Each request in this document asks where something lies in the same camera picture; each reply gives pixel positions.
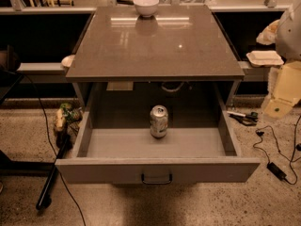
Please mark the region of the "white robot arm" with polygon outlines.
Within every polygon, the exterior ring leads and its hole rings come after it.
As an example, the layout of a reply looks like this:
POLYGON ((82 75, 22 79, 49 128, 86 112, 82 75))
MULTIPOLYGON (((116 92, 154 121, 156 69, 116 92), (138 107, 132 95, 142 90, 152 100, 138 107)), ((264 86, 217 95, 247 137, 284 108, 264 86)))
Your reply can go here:
POLYGON ((266 26, 257 41, 274 43, 276 52, 285 59, 279 69, 270 70, 268 95, 261 105, 263 115, 275 121, 301 100, 301 0, 294 0, 278 20, 266 26))

